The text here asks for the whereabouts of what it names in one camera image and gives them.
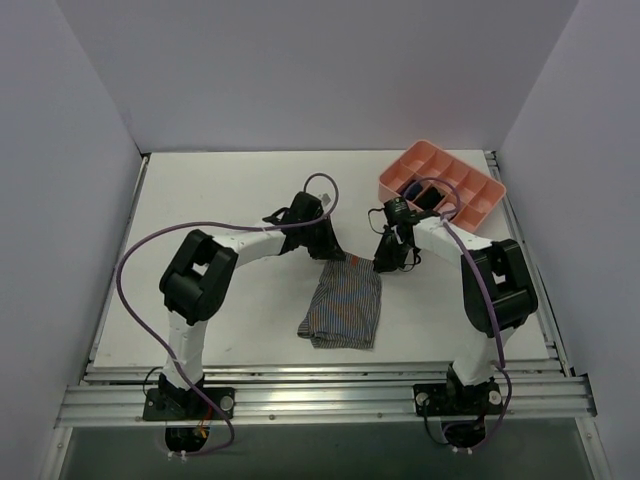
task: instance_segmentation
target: black mounting bracket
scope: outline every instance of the black mounting bracket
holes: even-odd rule
[[[220,309],[236,268],[238,254],[211,235],[192,230],[160,279],[164,305],[187,325],[209,320]],[[194,265],[207,265],[204,274]]]
[[[521,326],[538,309],[538,296],[518,242],[509,238],[469,253],[487,288],[500,330]],[[476,330],[493,338],[493,326],[478,281],[464,255],[460,262],[467,317]]]
[[[236,391],[229,387],[200,387],[209,399],[218,405],[228,418],[233,418]],[[209,406],[198,397],[198,402],[189,409],[180,408],[157,388],[147,391],[147,398],[142,412],[142,419],[147,422],[169,422],[181,420],[202,420],[209,411]],[[222,420],[213,411],[211,420]]]
[[[414,385],[413,398],[416,415],[419,417],[424,417],[425,413],[428,417],[499,415],[502,411],[502,399],[499,397],[500,387],[498,384],[495,380],[491,380],[479,387],[476,390],[477,396],[474,395],[474,399],[459,401],[450,395],[450,391],[448,391],[447,385],[444,383]],[[490,395],[500,399],[500,403],[497,405],[491,403],[489,401]]]

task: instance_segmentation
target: pink tray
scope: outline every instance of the pink tray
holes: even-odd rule
[[[432,143],[420,140],[380,175],[378,198],[383,203],[391,200],[400,195],[415,180],[423,177],[441,178],[456,187],[460,193],[462,205],[460,212],[451,223],[468,232],[474,232],[480,226],[507,192],[506,187],[500,182],[470,167]],[[424,187],[422,192],[414,201],[419,201],[429,187],[433,186],[441,195],[444,195],[435,207],[435,211],[450,210],[455,205],[456,197],[445,185],[424,181],[422,186]],[[413,202],[409,202],[409,206],[414,210],[422,211]]]

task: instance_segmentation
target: gray wall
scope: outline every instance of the gray wall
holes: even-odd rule
[[[143,151],[497,148],[576,0],[58,0]]]
[[[0,5],[0,470],[34,478],[77,382],[140,157],[53,0]]]
[[[640,2],[582,0],[501,166],[616,478],[640,457]]]

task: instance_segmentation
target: white platform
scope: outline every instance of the white platform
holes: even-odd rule
[[[380,237],[369,228],[367,210],[380,206],[378,176],[400,153],[153,154],[127,245],[162,227],[187,221],[252,225],[279,207],[289,206],[304,180],[313,172],[323,171],[340,187],[340,202],[333,215],[338,241],[344,250],[372,258]],[[481,151],[451,153],[488,173]],[[331,192],[331,186],[318,179],[310,191]],[[133,307],[164,336],[168,322],[158,282],[186,233],[175,232],[154,240],[137,252],[125,269],[124,288]],[[494,210],[477,233],[507,238],[502,209]],[[233,277],[222,309],[210,322],[204,363],[243,366],[451,361],[473,331],[463,309],[460,273],[432,255],[425,253],[422,258],[422,264],[410,273],[382,276],[382,315],[375,348],[365,352],[315,350],[308,340],[297,337],[296,330],[323,267],[321,262],[311,260],[305,249],[242,267]],[[94,367],[150,367],[163,364],[165,356],[113,295]],[[548,358],[535,315],[510,340],[506,356],[510,360]]]

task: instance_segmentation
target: striped cloth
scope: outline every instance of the striped cloth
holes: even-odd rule
[[[345,261],[329,261],[298,336],[310,339],[314,348],[371,349],[381,296],[382,282],[371,260],[347,253]]]

